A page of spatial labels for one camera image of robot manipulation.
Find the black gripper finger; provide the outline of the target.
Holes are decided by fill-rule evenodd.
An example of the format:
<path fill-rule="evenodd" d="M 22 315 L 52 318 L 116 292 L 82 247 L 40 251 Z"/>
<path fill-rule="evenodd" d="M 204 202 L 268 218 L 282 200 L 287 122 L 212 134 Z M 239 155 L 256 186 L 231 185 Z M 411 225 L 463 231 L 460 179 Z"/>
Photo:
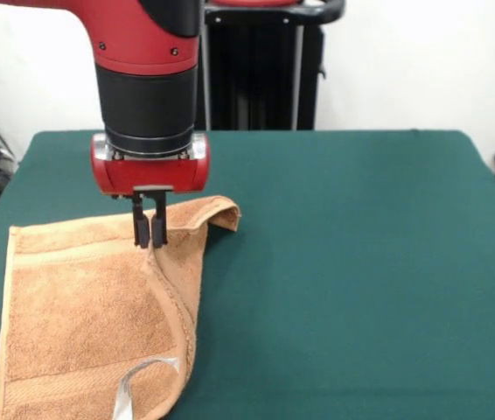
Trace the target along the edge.
<path fill-rule="evenodd" d="M 131 202 L 135 245 L 141 249 L 146 249 L 150 242 L 150 224 L 143 213 L 143 198 L 140 194 L 134 193 Z"/>
<path fill-rule="evenodd" d="M 154 248 L 161 248 L 168 243 L 166 220 L 166 191 L 152 193 L 155 201 L 155 213 L 151 219 L 151 239 Z"/>

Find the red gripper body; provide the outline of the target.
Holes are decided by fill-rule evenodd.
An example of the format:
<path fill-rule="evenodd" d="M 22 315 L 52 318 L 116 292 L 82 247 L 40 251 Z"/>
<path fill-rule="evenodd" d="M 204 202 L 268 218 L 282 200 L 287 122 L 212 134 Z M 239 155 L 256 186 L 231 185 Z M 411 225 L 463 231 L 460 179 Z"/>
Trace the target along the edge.
<path fill-rule="evenodd" d="M 117 157 L 118 154 L 105 133 L 92 136 L 92 172 L 101 193 L 108 196 L 155 190 L 200 192 L 209 177 L 210 146 L 204 133 L 193 134 L 185 150 L 168 157 Z"/>

